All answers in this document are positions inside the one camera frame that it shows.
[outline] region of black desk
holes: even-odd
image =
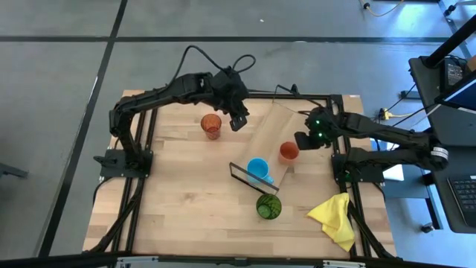
[[[440,84],[439,70],[426,68],[422,64],[421,59],[418,58],[410,59],[410,68],[423,105],[431,105],[435,97],[439,94],[437,88]],[[461,131],[458,132],[458,128],[454,127],[455,121],[457,121],[458,118],[452,117],[451,115],[453,114],[453,108],[441,106],[428,116],[431,128],[442,143],[445,143],[444,141],[448,141],[449,139],[453,142],[457,142],[454,141],[457,139],[455,137],[461,135]],[[463,113],[463,116],[474,117],[476,125],[476,115]],[[474,136],[475,132],[465,134]],[[453,232],[476,234],[476,228],[468,227],[464,223],[463,217],[457,207],[456,199],[453,197],[453,193],[447,182],[448,176],[476,175],[476,147],[446,145],[445,149],[449,152],[449,165],[443,171],[433,172],[432,177],[437,186],[446,218]]]

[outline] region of wheel caster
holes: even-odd
[[[433,223],[426,223],[424,226],[420,227],[420,230],[424,233],[429,233],[434,230]]]
[[[456,9],[456,7],[455,7],[454,5],[450,5],[450,6],[448,7],[448,9],[445,10],[445,13],[444,13],[445,16],[449,16],[449,14],[451,14],[451,12],[453,12],[455,9]]]

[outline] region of black bracket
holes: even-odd
[[[345,154],[333,154],[331,161],[334,179],[338,182],[384,182],[383,170],[378,166],[366,165],[348,170]]]
[[[137,169],[127,167],[126,152],[123,150],[107,150],[104,156],[95,156],[94,160],[101,164],[100,175],[103,177],[147,178],[154,153],[151,150],[142,150],[141,154],[144,163]]]

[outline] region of computer monitor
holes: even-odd
[[[476,70],[441,94],[435,102],[476,114]]]

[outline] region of blue cup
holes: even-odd
[[[269,176],[269,166],[268,162],[266,162],[265,159],[253,158],[248,162],[246,170],[269,184],[272,184],[274,182],[273,178]],[[248,181],[253,183],[260,183],[260,181],[249,175]]]

